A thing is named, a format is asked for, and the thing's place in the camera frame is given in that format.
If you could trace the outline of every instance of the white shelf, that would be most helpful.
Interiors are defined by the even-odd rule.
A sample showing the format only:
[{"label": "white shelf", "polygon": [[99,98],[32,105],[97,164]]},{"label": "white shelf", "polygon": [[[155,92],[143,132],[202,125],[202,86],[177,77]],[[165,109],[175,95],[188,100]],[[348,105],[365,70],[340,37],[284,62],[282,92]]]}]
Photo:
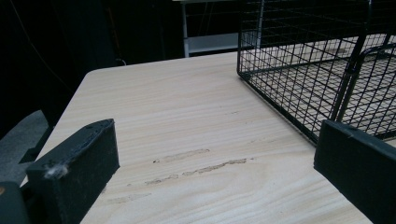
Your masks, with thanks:
[{"label": "white shelf", "polygon": [[236,49],[238,47],[238,33],[188,37],[188,42],[189,53],[219,49]]}]

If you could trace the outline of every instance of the wood grain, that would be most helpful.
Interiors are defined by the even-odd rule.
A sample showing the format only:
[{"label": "wood grain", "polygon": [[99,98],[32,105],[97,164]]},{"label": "wood grain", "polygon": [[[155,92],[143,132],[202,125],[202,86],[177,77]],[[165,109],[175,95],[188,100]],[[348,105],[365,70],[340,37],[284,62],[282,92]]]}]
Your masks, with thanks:
[{"label": "wood grain", "polygon": [[235,70],[227,53],[85,77],[40,154],[115,120],[120,169],[83,223],[370,223]]}]

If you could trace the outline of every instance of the wire mesh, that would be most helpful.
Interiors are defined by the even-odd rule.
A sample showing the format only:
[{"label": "wire mesh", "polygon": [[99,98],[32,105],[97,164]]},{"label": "wire mesh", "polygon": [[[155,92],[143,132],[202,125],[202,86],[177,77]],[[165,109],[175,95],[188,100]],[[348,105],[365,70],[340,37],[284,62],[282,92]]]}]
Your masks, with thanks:
[{"label": "wire mesh", "polygon": [[[358,101],[359,97],[366,97],[358,92],[367,90],[364,85],[376,85],[372,82],[379,77],[368,78],[373,70],[379,74],[385,69],[382,74],[386,75],[381,78],[393,81],[395,64],[390,56],[393,51],[388,57],[381,54],[386,59],[384,62],[379,62],[378,57],[371,60],[371,56],[364,60],[360,79],[354,82],[359,91],[349,88],[351,75],[346,70],[355,67],[365,49],[396,41],[393,14],[386,14],[392,11],[390,2],[245,1],[241,13],[238,74],[314,142],[318,140],[321,122],[338,116],[357,127],[370,120],[370,128],[366,130],[384,137],[383,133],[394,128],[393,119],[389,118],[395,113],[391,110],[393,107],[381,103],[381,110],[377,109],[375,116],[368,112],[369,109],[360,113],[363,106],[378,103],[372,100],[370,105]],[[382,88],[384,83],[380,81],[377,88]],[[387,91],[382,96],[392,98],[393,93]],[[339,107],[347,107],[343,105],[347,103],[351,105],[342,110],[347,115],[340,115]],[[385,113],[380,112],[384,107],[388,111],[384,119],[387,128],[374,121]]]}]

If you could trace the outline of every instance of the dark background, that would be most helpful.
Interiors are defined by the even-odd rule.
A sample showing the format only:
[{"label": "dark background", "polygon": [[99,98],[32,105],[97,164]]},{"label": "dark background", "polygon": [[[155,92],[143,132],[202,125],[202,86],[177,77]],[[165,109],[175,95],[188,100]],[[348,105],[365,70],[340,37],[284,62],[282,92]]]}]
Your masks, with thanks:
[{"label": "dark background", "polygon": [[[189,36],[235,32],[230,10],[188,4]],[[181,5],[170,0],[0,0],[0,29],[0,138],[39,109],[54,127],[94,69],[184,57]]]}]

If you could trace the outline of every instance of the black foam block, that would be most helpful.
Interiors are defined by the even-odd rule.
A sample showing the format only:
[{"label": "black foam block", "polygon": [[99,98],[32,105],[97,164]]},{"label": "black foam block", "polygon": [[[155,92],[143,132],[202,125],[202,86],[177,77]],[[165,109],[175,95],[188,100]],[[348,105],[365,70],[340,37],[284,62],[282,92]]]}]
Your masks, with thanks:
[{"label": "black foam block", "polygon": [[30,223],[20,186],[14,182],[0,182],[0,223]]},{"label": "black foam block", "polygon": [[314,167],[374,223],[396,223],[396,148],[325,120]]},{"label": "black foam block", "polygon": [[48,223],[79,223],[120,167],[113,119],[87,125],[29,166]]}]

